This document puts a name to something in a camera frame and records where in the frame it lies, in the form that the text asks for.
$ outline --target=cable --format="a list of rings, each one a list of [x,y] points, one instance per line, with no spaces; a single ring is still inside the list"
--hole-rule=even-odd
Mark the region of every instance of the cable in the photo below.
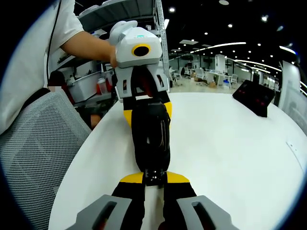
[[[55,30],[55,28],[56,28],[57,20],[58,20],[58,17],[59,17],[59,10],[60,10],[60,7],[61,7],[61,2],[62,2],[62,0],[59,0],[59,6],[58,6],[58,11],[57,11],[57,16],[56,16],[56,19],[55,19],[55,22],[54,22],[54,25],[53,25],[53,29],[52,29],[52,32],[51,32],[51,37],[50,37],[50,40],[49,40],[49,46],[48,46],[48,52],[47,52],[47,64],[46,64],[47,85],[49,85],[49,71],[48,71],[48,66],[49,66],[49,56],[50,56],[51,42],[52,42],[52,37],[53,37],[53,34],[54,34],[54,30]]]

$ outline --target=black strap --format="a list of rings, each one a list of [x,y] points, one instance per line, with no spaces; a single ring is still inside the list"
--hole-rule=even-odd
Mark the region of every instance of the black strap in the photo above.
[[[53,25],[53,28],[52,28],[52,32],[51,32],[51,36],[50,36],[50,40],[49,40],[49,45],[48,45],[48,51],[47,51],[47,63],[46,63],[46,74],[47,74],[47,82],[48,82],[48,85],[49,85],[49,56],[50,56],[50,49],[51,49],[51,42],[52,42],[52,37],[53,37],[53,34],[54,34],[54,30],[56,28],[56,24],[57,24],[57,21],[58,21],[58,17],[59,17],[59,10],[60,10],[60,7],[61,7],[61,3],[62,3],[62,0],[59,0],[59,6],[58,6],[58,11],[57,11],[57,15],[56,15],[56,19],[54,21],[54,25]]]
[[[23,110],[24,108],[26,108],[29,104],[31,104],[32,102],[36,101],[38,98],[44,96],[45,94],[49,93],[50,90],[47,88],[42,88],[39,89],[38,91],[36,91],[35,93],[33,93],[24,103],[24,105],[22,106],[21,110]]]

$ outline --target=ceiling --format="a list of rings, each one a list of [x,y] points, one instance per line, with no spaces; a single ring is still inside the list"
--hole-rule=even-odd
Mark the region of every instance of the ceiling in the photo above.
[[[101,5],[103,0],[76,2],[75,13],[79,14],[94,4]],[[164,17],[170,20],[166,29],[169,52],[180,47],[181,51],[176,55],[189,54],[190,51],[195,51],[195,48],[204,48],[203,44],[213,46],[246,42],[246,45],[217,47],[194,54],[205,53],[206,56],[213,57],[222,51],[223,55],[233,59],[237,56],[237,59],[264,63],[279,69],[279,62],[282,63],[283,60],[296,63],[304,61],[302,44],[305,38],[301,26],[305,24],[305,20],[302,19],[305,12],[303,7],[299,7],[302,5],[300,1],[282,3],[279,0],[228,0],[228,2],[229,5],[224,6],[218,0],[163,0]],[[169,12],[170,7],[176,9],[174,13]],[[268,15],[266,23],[261,20],[264,15]],[[283,26],[283,30],[277,31],[280,26]],[[198,43],[183,46],[179,43],[183,39],[194,39]],[[290,48],[298,55],[279,48],[290,43],[293,44]]]

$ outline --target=white robot part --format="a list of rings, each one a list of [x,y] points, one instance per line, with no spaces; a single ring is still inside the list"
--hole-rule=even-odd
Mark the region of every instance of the white robot part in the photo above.
[[[166,75],[157,76],[158,63],[162,56],[159,38],[137,27],[137,21],[118,22],[110,31],[110,43],[116,46],[118,67],[117,92],[119,98],[131,97],[131,76],[134,66],[146,66],[159,92],[168,90]]]

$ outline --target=office desk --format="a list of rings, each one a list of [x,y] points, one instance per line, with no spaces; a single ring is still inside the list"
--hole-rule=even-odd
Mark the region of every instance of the office desk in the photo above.
[[[306,166],[300,167],[286,141],[307,155],[307,137],[275,105],[256,116],[230,94],[170,93],[169,171],[190,179],[197,195],[227,211],[241,230],[271,230],[295,200]],[[123,105],[116,103],[73,159],[58,189],[49,229],[71,226],[77,213],[121,178],[139,171]],[[142,229],[157,229],[162,203],[156,187],[146,188]]]

